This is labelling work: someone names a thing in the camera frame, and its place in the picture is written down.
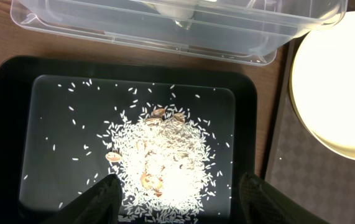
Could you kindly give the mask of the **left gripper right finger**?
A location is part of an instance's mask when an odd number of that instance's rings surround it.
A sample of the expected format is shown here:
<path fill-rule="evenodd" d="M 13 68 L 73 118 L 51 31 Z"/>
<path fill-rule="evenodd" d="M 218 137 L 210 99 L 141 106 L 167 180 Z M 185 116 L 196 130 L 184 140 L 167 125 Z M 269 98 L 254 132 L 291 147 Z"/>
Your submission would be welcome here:
<path fill-rule="evenodd" d="M 246 223 L 327 224 L 253 173 L 242 176 L 239 198 Z"/>

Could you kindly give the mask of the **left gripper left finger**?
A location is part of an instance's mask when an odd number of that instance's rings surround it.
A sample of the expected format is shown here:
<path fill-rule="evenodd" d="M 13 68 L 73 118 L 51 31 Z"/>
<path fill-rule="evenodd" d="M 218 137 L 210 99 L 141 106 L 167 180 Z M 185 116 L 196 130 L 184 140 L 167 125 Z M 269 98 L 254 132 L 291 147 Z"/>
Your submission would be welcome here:
<path fill-rule="evenodd" d="M 44 223 L 117 224 L 121 202 L 121 182 L 109 174 Z"/>

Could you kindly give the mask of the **rice and shell leftovers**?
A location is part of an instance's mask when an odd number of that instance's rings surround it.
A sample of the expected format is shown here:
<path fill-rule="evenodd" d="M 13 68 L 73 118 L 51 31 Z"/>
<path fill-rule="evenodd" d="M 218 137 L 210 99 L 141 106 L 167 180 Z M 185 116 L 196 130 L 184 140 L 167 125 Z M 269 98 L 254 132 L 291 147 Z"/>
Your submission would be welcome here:
<path fill-rule="evenodd" d="M 19 201 L 55 212 L 114 174 L 120 222 L 227 222 L 234 110 L 225 88 L 43 76 L 32 89 Z"/>

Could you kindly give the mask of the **yellow plate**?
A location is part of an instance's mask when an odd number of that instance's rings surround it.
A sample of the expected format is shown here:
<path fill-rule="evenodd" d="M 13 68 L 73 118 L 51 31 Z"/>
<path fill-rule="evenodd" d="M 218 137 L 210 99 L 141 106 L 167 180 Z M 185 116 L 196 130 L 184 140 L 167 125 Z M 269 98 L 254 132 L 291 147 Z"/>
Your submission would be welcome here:
<path fill-rule="evenodd" d="M 293 61 L 290 96 L 317 141 L 355 160 L 355 11 L 306 35 Z"/>

